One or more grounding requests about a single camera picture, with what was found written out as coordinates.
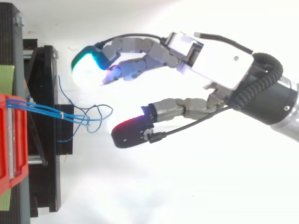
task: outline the black connector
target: black connector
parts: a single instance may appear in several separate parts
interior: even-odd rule
[[[166,134],[166,132],[157,132],[157,133],[153,133],[148,136],[149,136],[149,142],[154,143],[154,142],[162,140],[163,138],[166,138],[167,134]]]

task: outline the black panel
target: black panel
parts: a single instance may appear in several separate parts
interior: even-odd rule
[[[13,94],[24,97],[22,28],[14,25],[19,10],[11,3],[0,3],[0,64],[14,65]],[[11,189],[10,210],[0,212],[1,224],[29,224],[28,178]]]
[[[49,107],[58,104],[55,87],[57,84],[56,60],[54,48],[39,48],[35,66],[28,79],[28,89],[34,102]],[[38,207],[49,207],[50,212],[58,211],[61,206],[60,196],[60,161],[58,156],[58,121],[41,114],[32,114],[42,144],[47,167],[29,166],[29,187],[31,201],[37,201]]]
[[[37,48],[37,39],[24,39],[23,40],[24,50],[33,50]]]
[[[74,106],[71,104],[67,105],[58,105],[58,110],[63,111],[68,114],[74,114]],[[74,125],[71,122],[65,120],[58,120],[58,136],[59,140],[70,139],[73,135]],[[73,154],[73,141],[68,142],[59,142],[57,155],[70,155]]]

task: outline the tangled blue wire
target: tangled blue wire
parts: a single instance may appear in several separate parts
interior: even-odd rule
[[[67,140],[59,140],[58,142],[68,142],[70,141],[74,135],[76,134],[76,132],[78,131],[78,129],[80,128],[81,125],[85,126],[87,128],[87,131],[89,133],[95,133],[97,132],[101,125],[102,125],[102,121],[107,119],[112,113],[113,113],[113,108],[106,105],[106,104],[100,104],[100,105],[93,105],[89,108],[81,108],[78,107],[76,105],[74,105],[74,103],[71,101],[71,99],[69,99],[66,94],[64,93],[64,91],[61,88],[61,84],[60,84],[60,77],[58,77],[58,81],[59,81],[59,87],[61,89],[61,92],[63,93],[63,95],[68,99],[68,101],[70,102],[70,104],[72,104],[75,108],[79,109],[80,111],[83,112],[83,114],[79,115],[79,114],[68,114],[68,113],[64,113],[62,111],[56,110],[54,108],[48,107],[48,106],[43,106],[43,105],[38,105],[35,103],[31,103],[31,102],[27,102],[25,100],[17,100],[17,99],[6,99],[6,107],[7,108],[12,108],[12,109],[19,109],[19,110],[26,110],[29,112],[34,112],[34,113],[39,113],[39,114],[43,114],[49,117],[53,117],[53,118],[57,118],[57,119],[63,119],[72,123],[76,123],[79,124],[77,129],[75,130],[74,134]],[[111,109],[111,112],[103,117],[102,113],[100,112],[100,106],[106,106],[108,108]],[[92,108],[97,108],[98,112],[100,114],[100,119],[90,119],[90,117],[87,115],[87,113],[92,109]],[[89,130],[89,126],[90,126],[90,121],[100,121],[100,124],[98,126],[98,128],[94,131],[90,131]]]

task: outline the red plastic bin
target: red plastic bin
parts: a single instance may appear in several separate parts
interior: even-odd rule
[[[14,109],[15,172],[13,179],[9,178],[6,109],[8,98],[24,100],[21,97],[0,94],[0,195],[20,183],[28,175],[27,113]]]

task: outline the robotic hand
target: robotic hand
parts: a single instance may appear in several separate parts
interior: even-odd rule
[[[160,43],[132,36],[156,38]],[[122,35],[88,46],[74,58],[75,81],[84,73],[86,80],[92,78],[92,82],[102,80],[103,84],[109,84],[120,78],[135,79],[162,66],[176,68],[182,74],[196,73],[211,81],[205,88],[214,91],[207,100],[165,99],[142,107],[143,115],[114,127],[111,135],[115,145],[126,148],[147,141],[153,143],[231,108],[299,141],[297,85],[282,76],[280,62],[268,54],[253,54],[252,50],[219,35],[195,33],[194,36],[210,41],[203,44],[183,33],[171,33],[168,38]],[[142,58],[111,66],[121,53],[141,52],[146,54]],[[93,63],[86,63],[87,58]],[[167,133],[154,133],[154,123],[176,116],[196,121]]]

